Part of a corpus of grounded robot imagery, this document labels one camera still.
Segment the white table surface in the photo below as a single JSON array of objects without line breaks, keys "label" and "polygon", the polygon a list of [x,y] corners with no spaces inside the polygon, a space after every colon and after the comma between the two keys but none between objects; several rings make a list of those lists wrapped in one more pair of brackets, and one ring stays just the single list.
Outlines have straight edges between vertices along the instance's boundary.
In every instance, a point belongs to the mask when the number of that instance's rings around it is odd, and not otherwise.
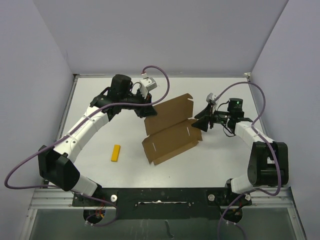
[{"label": "white table surface", "polygon": [[[110,86],[108,78],[79,78],[66,118],[63,133],[80,119],[92,99]],[[166,80],[154,78],[158,88],[151,92],[153,101],[166,90]],[[185,93],[193,96],[193,115],[207,105],[206,97],[218,95],[227,86],[247,81],[246,78],[170,78],[170,91],[165,100]],[[229,89],[219,100],[243,99],[244,116],[255,119],[258,115],[248,84]],[[75,166],[80,173],[104,188],[187,188],[223,187],[226,180],[247,172],[251,149],[237,136],[226,137],[222,126],[202,132],[203,141],[188,151],[157,166],[149,164],[142,141],[146,137],[143,119],[133,110],[122,110],[111,122],[97,132],[80,152]],[[121,145],[118,162],[111,162],[114,145]]]}]

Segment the cardboard flap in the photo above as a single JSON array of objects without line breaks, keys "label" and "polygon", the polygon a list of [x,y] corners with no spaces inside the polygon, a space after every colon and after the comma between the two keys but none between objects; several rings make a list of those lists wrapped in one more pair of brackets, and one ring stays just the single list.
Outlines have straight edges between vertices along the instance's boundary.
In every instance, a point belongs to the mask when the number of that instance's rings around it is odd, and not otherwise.
[{"label": "cardboard flap", "polygon": [[193,122],[187,119],[145,138],[142,145],[149,163],[162,163],[202,141],[201,130],[192,127]]},{"label": "cardboard flap", "polygon": [[144,120],[147,136],[181,123],[193,115],[194,102],[189,93],[154,106],[156,116],[146,117]]}]

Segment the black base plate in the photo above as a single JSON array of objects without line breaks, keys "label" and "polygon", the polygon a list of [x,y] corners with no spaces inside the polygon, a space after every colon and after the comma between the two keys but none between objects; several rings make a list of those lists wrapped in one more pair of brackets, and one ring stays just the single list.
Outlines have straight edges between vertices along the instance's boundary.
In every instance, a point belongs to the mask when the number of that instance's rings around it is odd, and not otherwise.
[{"label": "black base plate", "polygon": [[[214,195],[214,201],[208,196]],[[226,188],[101,188],[94,197],[110,202],[117,195],[118,219],[219,219],[220,206],[228,206],[238,195]],[[251,205],[243,196],[234,206]],[[75,194],[74,207],[99,207],[101,202]]]}]

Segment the wire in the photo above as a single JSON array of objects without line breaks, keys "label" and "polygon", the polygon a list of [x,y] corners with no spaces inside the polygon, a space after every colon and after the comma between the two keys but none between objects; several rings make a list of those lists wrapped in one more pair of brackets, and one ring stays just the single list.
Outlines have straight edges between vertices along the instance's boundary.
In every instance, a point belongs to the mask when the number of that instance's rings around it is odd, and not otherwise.
[{"label": "wire", "polygon": [[132,92],[132,90],[134,89],[134,86],[135,86],[136,84],[140,84],[140,88],[142,87],[141,82],[137,81],[137,82],[135,82],[135,83],[132,85],[132,87],[130,88],[130,92]]},{"label": "wire", "polygon": [[[91,199],[91,200],[99,201],[99,202],[104,203],[104,204],[107,204],[107,205],[111,205],[112,207],[114,207],[114,208],[116,209],[116,211],[115,211],[115,217],[114,217],[111,221],[108,221],[108,222],[106,222],[106,223],[91,224],[93,227],[105,227],[105,226],[108,226],[108,225],[114,223],[114,222],[117,220],[117,218],[118,218],[118,216],[119,216],[119,208],[118,208],[117,205],[113,204],[113,203],[110,202],[110,201],[102,200],[102,199],[100,199],[100,198],[96,198],[96,197],[89,196],[89,195],[86,195],[86,194],[81,194],[81,196],[83,196],[83,197],[85,197],[85,198],[87,198],[87,199]],[[95,216],[95,215],[96,215],[96,213],[91,214],[91,215],[89,215],[85,220],[87,221],[89,218],[91,218],[92,216]]]},{"label": "wire", "polygon": [[247,202],[247,203],[245,203],[245,204],[240,205],[240,206],[239,206],[239,207],[234,211],[234,213],[239,212],[243,207],[248,206],[248,205],[249,205],[249,202]]},{"label": "wire", "polygon": [[[108,105],[105,105],[103,107],[100,107],[99,109],[95,110],[93,113],[91,113],[88,117],[84,118],[73,130],[70,131],[69,135],[72,135],[74,134],[83,124],[85,124],[88,119],[92,118],[94,115],[96,115],[97,113],[101,112],[102,110],[104,109],[107,109],[107,108],[110,108],[110,107],[113,107],[113,106],[136,106],[136,107],[147,107],[147,106],[152,106],[154,104],[157,104],[159,102],[161,102],[169,93],[169,90],[170,90],[170,81],[169,81],[169,77],[168,75],[166,74],[166,72],[164,70],[162,70],[160,67],[158,66],[155,66],[155,65],[148,65],[146,67],[144,67],[142,69],[142,73],[144,74],[146,72],[147,69],[157,69],[159,70],[160,72],[162,72],[162,74],[164,75],[165,79],[166,79],[166,82],[167,82],[167,88],[166,88],[166,91],[164,93],[164,95],[157,101],[154,101],[154,102],[150,102],[150,103],[144,103],[144,104],[137,104],[137,103],[125,103],[125,102],[115,102],[115,103],[110,103]],[[46,184],[42,184],[42,185],[31,185],[31,186],[11,186],[9,185],[9,179],[10,177],[13,175],[13,173],[19,169],[22,165],[26,164],[27,162],[29,162],[31,159],[33,159],[34,157],[38,156],[39,154],[53,148],[54,146],[64,142],[66,139],[69,138],[69,135],[65,135],[64,137],[62,137],[61,139],[57,140],[56,142],[50,144],[49,146],[46,146],[44,147],[43,149],[37,151],[36,153],[32,154],[31,156],[27,157],[25,160],[23,160],[22,162],[20,162],[18,165],[16,165],[9,173],[8,175],[5,177],[5,180],[4,180],[4,186],[8,189],[14,189],[14,190],[21,190],[21,189],[33,189],[33,188],[47,188],[47,187],[52,187],[52,188],[59,188],[58,186],[56,185],[46,185]],[[96,200],[96,201],[99,201],[99,202],[102,202],[104,204],[108,204],[108,205],[111,205],[113,207],[115,207],[117,209],[116,211],[116,216],[113,220],[111,220],[110,222],[107,222],[107,223],[104,223],[104,224],[94,224],[94,226],[96,227],[104,227],[104,226],[107,226],[111,223],[113,223],[117,217],[118,217],[118,214],[119,214],[119,209],[116,205],[114,205],[113,203],[111,202],[108,202],[108,201],[105,201],[105,200],[102,200],[102,199],[99,199],[99,198],[96,198],[96,197],[92,197],[92,196],[88,196],[88,195],[85,195],[85,194],[82,194],[82,196],[84,196],[85,198],[88,198],[88,199],[92,199],[92,200]]]},{"label": "wire", "polygon": [[102,202],[101,205],[100,205],[100,208],[97,208],[95,210],[95,215],[100,216],[101,215],[101,210],[104,208],[104,206],[105,206],[105,204]]},{"label": "wire", "polygon": [[[277,173],[277,189],[275,192],[268,192],[264,189],[261,188],[255,188],[254,190],[250,191],[250,193],[254,192],[254,191],[261,191],[269,196],[276,196],[279,194],[280,190],[281,190],[281,173],[280,173],[280,166],[278,163],[278,159],[276,156],[276,153],[274,151],[274,149],[272,148],[271,144],[258,132],[258,130],[255,128],[255,123],[261,118],[262,114],[265,111],[266,108],[266,96],[264,91],[261,89],[261,87],[259,87],[257,84],[250,82],[250,81],[240,81],[240,82],[236,82],[234,84],[231,84],[230,86],[228,86],[226,89],[224,89],[214,100],[213,102],[216,102],[227,90],[229,90],[230,88],[239,85],[239,84],[249,84],[249,85],[253,85],[256,88],[259,89],[259,91],[261,92],[262,98],[263,98],[263,105],[262,105],[262,109],[261,112],[258,114],[258,116],[256,117],[256,119],[253,120],[252,124],[251,124],[251,128],[252,130],[265,142],[265,144],[268,146],[271,155],[273,157],[274,160],[274,164],[275,164],[275,169],[276,169],[276,173]],[[222,220],[224,219],[224,216],[226,214],[226,212],[230,209],[230,207],[238,200],[240,199],[242,196],[244,196],[244,193],[240,194],[238,197],[236,197],[230,204],[229,206],[224,210],[223,214],[221,215],[220,219],[219,219],[219,223],[218,223],[218,229],[217,229],[217,234],[218,234],[218,240],[220,239],[220,227],[222,224]],[[247,235],[245,234],[245,232],[243,231],[243,229],[238,225],[238,227],[242,230],[242,232],[244,233],[244,237],[246,238]]]},{"label": "wire", "polygon": [[213,201],[213,203],[218,207],[219,211],[220,211],[220,214],[222,214],[222,210],[221,210],[221,207],[220,205],[216,202],[216,201]]},{"label": "wire", "polygon": [[[221,103],[219,106],[218,106],[218,108],[216,109],[216,111],[218,111],[219,110],[219,108],[222,106],[222,105],[226,105],[226,104],[228,104],[229,103],[229,100],[228,101],[226,101],[226,102],[224,102],[224,103]],[[235,137],[236,135],[233,133],[233,132],[231,132],[230,130],[229,130],[229,128],[227,128],[227,126],[225,125],[225,124],[221,124],[222,126],[223,126],[223,132],[224,132],[224,134],[228,137],[228,138],[232,138],[232,137]],[[230,133],[230,134],[233,134],[233,135],[228,135],[226,132],[225,132],[225,129]]]},{"label": "wire", "polygon": [[[222,125],[223,126],[223,132],[224,132],[224,134],[228,137],[228,138],[232,138],[232,137],[235,137],[236,135],[235,134],[233,134],[227,127],[226,127],[226,125]],[[233,135],[228,135],[226,132],[225,132],[225,129],[229,132],[229,133],[231,133],[231,134],[233,134]]]},{"label": "wire", "polygon": [[217,111],[219,110],[219,108],[222,106],[222,105],[226,105],[226,104],[228,104],[229,103],[229,100],[228,101],[226,101],[226,102],[224,102],[224,103],[221,103],[219,106],[218,106],[218,108],[216,109]]},{"label": "wire", "polygon": [[[217,235],[218,235],[218,240],[220,239],[220,228],[221,228],[221,224],[222,224],[222,219],[224,219],[224,216],[226,215],[227,211],[230,209],[230,207],[235,204],[236,201],[238,201],[240,198],[242,198],[245,194],[242,193],[239,196],[237,196],[230,204],[229,206],[223,211],[223,213],[221,214],[221,217],[219,219],[219,223],[218,223],[218,230],[217,230]],[[239,226],[237,223],[229,221],[230,223],[238,226],[238,228],[241,229],[241,231],[244,233],[245,231],[242,229],[241,226]]]},{"label": "wire", "polygon": [[264,141],[266,143],[266,145],[268,146],[272,158],[274,160],[274,164],[275,164],[275,169],[276,169],[276,173],[277,173],[277,189],[274,193],[265,191],[261,188],[256,188],[256,190],[259,190],[269,196],[276,196],[279,194],[280,190],[281,190],[281,173],[280,173],[280,167],[279,167],[279,163],[278,163],[278,159],[276,156],[276,153],[274,151],[274,149],[272,148],[271,144],[258,132],[258,130],[255,128],[255,123],[261,118],[262,114],[265,111],[266,108],[266,96],[264,91],[261,89],[261,87],[259,87],[257,84],[250,82],[250,81],[240,81],[240,82],[236,82],[234,84],[231,84],[230,86],[228,86],[225,90],[223,90],[213,101],[216,102],[227,90],[229,90],[230,88],[239,85],[239,84],[249,84],[249,85],[253,85],[256,88],[258,88],[258,90],[261,92],[262,98],[263,98],[263,105],[262,105],[262,109],[261,112],[258,114],[258,116],[256,117],[256,119],[253,120],[252,124],[251,124],[251,128],[252,130],[262,139],[262,141]]}]

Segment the screw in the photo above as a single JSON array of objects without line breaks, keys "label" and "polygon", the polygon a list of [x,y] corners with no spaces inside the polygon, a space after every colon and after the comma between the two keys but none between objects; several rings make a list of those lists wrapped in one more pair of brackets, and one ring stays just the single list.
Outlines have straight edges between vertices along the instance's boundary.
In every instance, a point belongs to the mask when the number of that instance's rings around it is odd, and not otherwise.
[{"label": "screw", "polygon": [[249,194],[246,194],[244,198],[245,198],[245,200],[247,200],[247,201],[250,201],[250,200],[251,200],[251,196],[250,196]]},{"label": "screw", "polygon": [[213,202],[215,200],[215,195],[209,194],[208,199],[209,201]]}]

